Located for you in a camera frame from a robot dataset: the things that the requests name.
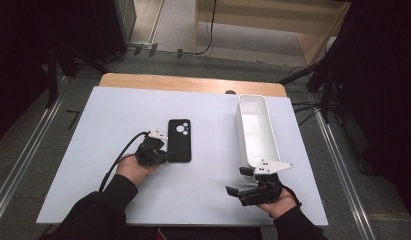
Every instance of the phone case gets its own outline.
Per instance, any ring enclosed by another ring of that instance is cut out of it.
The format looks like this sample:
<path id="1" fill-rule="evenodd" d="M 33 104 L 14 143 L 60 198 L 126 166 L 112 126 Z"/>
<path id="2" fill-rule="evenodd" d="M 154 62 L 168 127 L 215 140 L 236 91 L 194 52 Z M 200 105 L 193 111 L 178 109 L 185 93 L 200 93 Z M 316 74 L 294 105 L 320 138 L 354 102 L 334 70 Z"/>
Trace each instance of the phone case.
<path id="1" fill-rule="evenodd" d="M 168 152 L 170 162 L 190 162 L 192 160 L 192 126 L 188 119 L 172 119 L 168 123 Z"/>

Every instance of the person's right hand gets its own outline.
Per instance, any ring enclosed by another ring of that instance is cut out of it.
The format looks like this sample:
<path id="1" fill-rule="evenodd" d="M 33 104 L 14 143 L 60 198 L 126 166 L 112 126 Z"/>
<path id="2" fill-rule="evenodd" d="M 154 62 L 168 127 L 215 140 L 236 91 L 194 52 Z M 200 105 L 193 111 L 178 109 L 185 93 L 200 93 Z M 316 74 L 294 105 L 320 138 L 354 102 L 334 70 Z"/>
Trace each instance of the person's right hand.
<path id="1" fill-rule="evenodd" d="M 271 218 L 277 219 L 285 212 L 294 208 L 296 202 L 295 198 L 286 189 L 283 189 L 279 199 L 274 203 L 259 204 L 257 206 L 270 214 Z"/>
<path id="2" fill-rule="evenodd" d="M 133 155 L 124 158 L 118 163 L 116 174 L 128 178 L 134 185 L 138 186 L 146 176 L 158 169 L 159 166 L 160 165 L 142 166 L 137 161 L 136 155 Z"/>

